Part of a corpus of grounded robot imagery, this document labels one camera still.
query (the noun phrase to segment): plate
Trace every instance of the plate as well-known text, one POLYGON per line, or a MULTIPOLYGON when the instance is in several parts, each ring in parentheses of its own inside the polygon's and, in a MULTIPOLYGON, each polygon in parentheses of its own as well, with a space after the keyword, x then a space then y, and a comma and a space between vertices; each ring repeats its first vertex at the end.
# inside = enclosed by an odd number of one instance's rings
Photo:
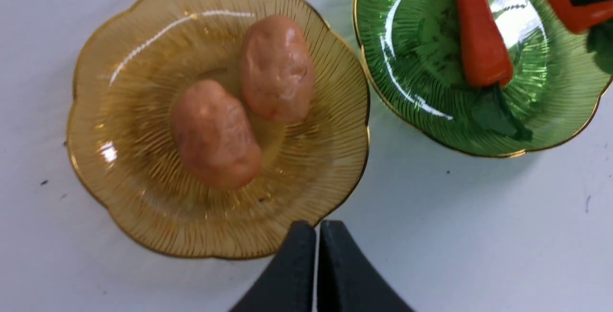
POLYGON ((512 113, 534 131, 517 142, 471 116, 477 91, 462 73, 454 0, 354 0, 354 27, 369 80, 398 116, 436 142, 474 156, 515 157, 564 144, 594 116, 611 77, 546 0, 489 0, 514 62, 504 89, 512 113))
POLYGON ((316 224, 348 198, 368 158, 369 109, 359 58, 305 0, 138 0, 81 51, 68 152, 83 184, 141 245, 179 257, 261 257, 292 221, 316 224), (170 106, 204 78, 239 97, 245 32, 273 14, 304 29, 317 76, 309 116, 281 126, 249 112, 261 174, 238 190, 208 188, 182 168, 170 106))

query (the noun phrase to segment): white table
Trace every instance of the white table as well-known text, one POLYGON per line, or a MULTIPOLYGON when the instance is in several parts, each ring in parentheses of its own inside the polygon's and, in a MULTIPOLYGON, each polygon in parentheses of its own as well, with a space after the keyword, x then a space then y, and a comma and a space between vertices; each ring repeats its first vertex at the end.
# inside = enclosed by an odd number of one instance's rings
MULTIPOLYGON (((0 311, 222 312, 269 262, 151 253, 72 172, 75 59, 134 1, 0 0, 0 311)), ((355 48, 351 0, 309 2, 355 48)), ((507 160, 438 146, 375 98, 368 169, 331 218, 418 312, 613 311, 611 98, 569 144, 507 160)))

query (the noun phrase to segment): toy carrot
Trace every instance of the toy carrot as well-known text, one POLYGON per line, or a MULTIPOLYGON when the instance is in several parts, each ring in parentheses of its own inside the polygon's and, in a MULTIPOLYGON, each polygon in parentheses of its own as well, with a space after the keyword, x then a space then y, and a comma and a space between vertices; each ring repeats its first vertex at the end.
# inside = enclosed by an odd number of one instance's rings
POLYGON ((613 74, 613 0, 547 0, 572 33, 589 30, 587 51, 596 65, 613 74))
POLYGON ((479 88, 471 109, 483 129, 517 141, 532 140, 532 131, 515 118, 502 87, 513 77, 513 63, 494 21, 488 0, 455 0, 460 20, 462 66, 468 84, 479 88))
POLYGON ((494 21, 488 0, 455 0, 460 20, 464 75, 471 87, 508 84, 513 63, 494 21))

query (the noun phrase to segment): plate rim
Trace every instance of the plate rim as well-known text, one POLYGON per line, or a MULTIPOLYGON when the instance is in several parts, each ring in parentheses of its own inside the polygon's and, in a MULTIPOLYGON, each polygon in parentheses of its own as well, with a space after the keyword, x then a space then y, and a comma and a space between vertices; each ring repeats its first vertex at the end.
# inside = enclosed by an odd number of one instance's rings
POLYGON ((503 153, 503 154, 499 154, 499 155, 479 155, 479 154, 476 154, 476 153, 469 153, 467 151, 460 150, 459 148, 456 148, 456 147, 451 146, 449 144, 445 144, 445 142, 438 140, 437 138, 435 138, 431 134, 428 134, 426 131, 424 131, 423 129, 418 127, 416 124, 414 124, 414 122, 411 122, 405 116, 403 116, 400 113, 400 111, 398 111, 398 109, 396 107, 394 107, 392 105, 392 103, 390 103, 389 100, 387 100, 387 98, 385 98, 385 96, 383 96, 383 93, 379 89, 379 86, 377 86, 377 83, 375 82, 375 79, 373 78, 373 76, 372 76, 372 74, 370 72, 370 68, 368 67, 368 64, 366 63, 366 53, 365 53, 365 50, 364 50, 364 45, 362 44, 362 40, 360 38, 360 31, 359 31, 359 28, 358 28, 358 25, 357 25, 357 0, 352 0, 352 20, 353 20, 353 29, 354 29, 354 32, 355 32, 355 39, 357 41, 357 45, 358 45, 358 48, 359 48, 359 51, 360 51, 360 56, 361 56, 360 59, 361 59, 362 65, 363 65, 363 67, 365 69, 365 72, 366 72, 366 78, 368 79, 368 84, 373 87, 373 89, 375 90, 375 92, 377 93, 379 98, 383 101, 383 103, 385 103, 385 105, 388 107, 388 109, 390 109, 392 112, 394 112, 394 114, 396 114, 396 116, 400 117, 401 120, 403 120, 407 125, 411 126, 413 129, 416 129, 417 131, 419 131, 420 133, 422 133, 423 135, 425 135, 429 139, 433 140, 434 142, 438 143, 439 145, 444 146, 445 148, 447 148, 449 150, 453 150, 455 152, 462 153, 464 155, 468 155, 468 156, 472 156, 472 157, 486 157, 486 158, 490 158, 490 159, 510 159, 510 158, 513 158, 513 157, 523 156, 523 155, 525 155, 527 153, 538 153, 538 152, 550 150, 550 149, 562 146, 562 145, 566 144, 567 142, 570 142, 575 137, 577 137, 579 134, 581 134, 585 130, 585 128, 587 128, 589 126, 591 121, 594 119, 594 116, 596 116, 596 112, 598 111, 598 107, 600 106, 600 101, 601 101, 602 97, 606 94, 607 90, 611 86, 611 83, 613 83, 613 75, 612 75, 611 78, 609 79, 609 82, 607 82, 607 84, 604 86, 604 88, 602 89, 600 94, 598 94, 598 97, 596 98, 596 102, 595 102, 595 105, 594 105, 594 109, 591 111, 591 114, 590 114, 589 118, 587 118, 585 123, 578 130, 576 130, 575 133, 570 135, 565 140, 562 140, 561 142, 558 142, 558 143, 553 144, 551 146, 546 146, 546 147, 543 147, 543 148, 538 148, 536 150, 528 150, 527 148, 524 148, 524 149, 519 150, 519 151, 514 151, 514 152, 510 152, 510 153, 503 153))
MULTIPOLYGON (((337 209, 339 209, 339 207, 344 205, 344 203, 348 200, 348 198, 350 198, 350 196, 355 191, 355 188, 357 188, 359 183, 362 181, 362 178, 363 178, 364 173, 366 171, 366 167, 368 166, 368 158, 370 157, 370 127, 368 126, 368 122, 370 120, 371 97, 370 97, 370 89, 368 87, 370 85, 370 83, 368 83, 368 81, 369 81, 368 80, 368 70, 366 69, 366 66, 363 63, 363 61, 360 59, 359 55, 357 55, 355 53, 355 51, 351 48, 351 46, 347 42, 347 40, 345 40, 341 35, 336 33, 336 31, 334 31, 331 28, 330 24, 324 18, 324 16, 322 16, 319 13, 319 11, 317 11, 317 9, 310 2, 308 2, 307 0, 301 0, 301 1, 304 2, 306 5, 308 5, 308 7, 313 11, 313 13, 320 20, 322 20, 324 26, 326 27, 325 28, 326 31, 331 33, 343 46, 345 46, 348 49, 348 52, 350 52, 352 57, 354 57, 355 61, 358 63, 358 66, 362 70, 363 77, 366 80, 363 83, 363 86, 364 86, 364 88, 366 90, 366 110, 365 110, 365 117, 364 117, 364 122, 363 122, 363 135, 362 135, 362 136, 365 137, 365 148, 363 149, 364 161, 362 162, 361 171, 360 171, 359 175, 356 176, 355 183, 348 190, 346 196, 344 196, 343 199, 339 203, 337 203, 337 205, 335 205, 335 207, 331 208, 328 212, 326 212, 325 214, 320 216, 319 219, 312 224, 313 227, 315 227, 315 225, 318 225, 326 217, 328 217, 330 214, 332 214, 337 209)), ((66 124, 66 150, 67 150, 67 153, 68 153, 68 159, 70 160, 70 165, 72 166, 72 169, 74 170, 75 175, 79 179, 79 182, 81 183, 83 188, 85 188, 85 190, 94 198, 95 201, 100 203, 100 205, 102 205, 107 210, 107 212, 108 212, 111 220, 113 220, 114 224, 116 224, 121 229, 121 231, 125 235, 129 236, 129 238, 131 238, 136 244, 138 244, 138 245, 148 249, 149 251, 153 251, 154 253, 158 253, 158 254, 164 255, 164 256, 175 257, 175 258, 183 258, 183 259, 217 258, 217 259, 225 259, 225 260, 250 260, 250 259, 258 259, 258 258, 263 258, 263 257, 267 257, 267 256, 270 256, 270 255, 273 255, 274 253, 276 253, 276 251, 278 251, 278 248, 277 249, 269 249, 267 251, 262 251, 260 253, 254 253, 253 255, 250 255, 250 256, 246 256, 246 255, 239 255, 239 256, 237 256, 237 255, 230 255, 230 254, 226 255, 226 254, 223 254, 223 253, 219 253, 219 251, 217 251, 217 253, 216 253, 216 251, 212 251, 212 253, 209 254, 209 255, 196 255, 196 256, 192 255, 191 256, 191 255, 178 255, 178 254, 175 254, 175 253, 170 253, 170 252, 162 251, 161 249, 156 249, 156 248, 150 246, 149 244, 145 244, 144 242, 142 242, 142 240, 138 240, 133 234, 131 234, 131 232, 127 231, 127 229, 125 227, 123 227, 121 225, 121 223, 119 223, 117 221, 116 216, 114 216, 114 213, 112 212, 112 210, 101 200, 101 198, 98 196, 98 194, 94 193, 92 188, 90 188, 90 186, 85 183, 85 177, 83 175, 83 172, 79 168, 79 164, 78 164, 76 155, 74 154, 74 148, 73 148, 74 146, 72 144, 71 135, 70 135, 70 129, 72 128, 72 125, 73 125, 73 119, 74 119, 74 116, 75 116, 75 110, 76 110, 76 106, 77 106, 77 102, 78 102, 78 100, 77 100, 77 80, 78 80, 77 72, 79 71, 80 66, 83 64, 83 54, 86 52, 86 50, 88 50, 88 47, 90 46, 90 44, 92 44, 92 41, 94 39, 96 39, 96 37, 98 37, 98 35, 100 35, 100 33, 103 32, 110 24, 112 24, 114 21, 118 20, 119 18, 121 18, 123 16, 129 15, 129 13, 131 13, 136 8, 138 8, 138 6, 142 2, 144 2, 144 0, 136 0, 130 7, 125 9, 125 11, 121 11, 121 12, 111 16, 109 19, 105 20, 105 22, 103 22, 100 26, 98 26, 98 28, 96 28, 92 32, 92 34, 88 37, 88 39, 85 41, 85 43, 83 44, 83 46, 79 50, 79 56, 77 57, 77 61, 75 63, 75 68, 74 68, 74 71, 73 71, 73 74, 72 74, 72 104, 70 106, 70 111, 68 112, 68 122, 66 124)))

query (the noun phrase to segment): orange carrot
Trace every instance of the orange carrot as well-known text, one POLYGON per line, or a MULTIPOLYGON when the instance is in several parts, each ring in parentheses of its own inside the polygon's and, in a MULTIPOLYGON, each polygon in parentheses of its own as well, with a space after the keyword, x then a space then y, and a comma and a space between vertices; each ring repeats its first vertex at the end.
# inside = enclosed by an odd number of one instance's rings
POLYGON ((572 33, 584 33, 613 18, 613 0, 576 7, 571 0, 547 0, 564 26, 572 33))
POLYGON ((455 0, 460 19, 464 75, 471 87, 500 87, 513 77, 513 63, 488 0, 455 0))

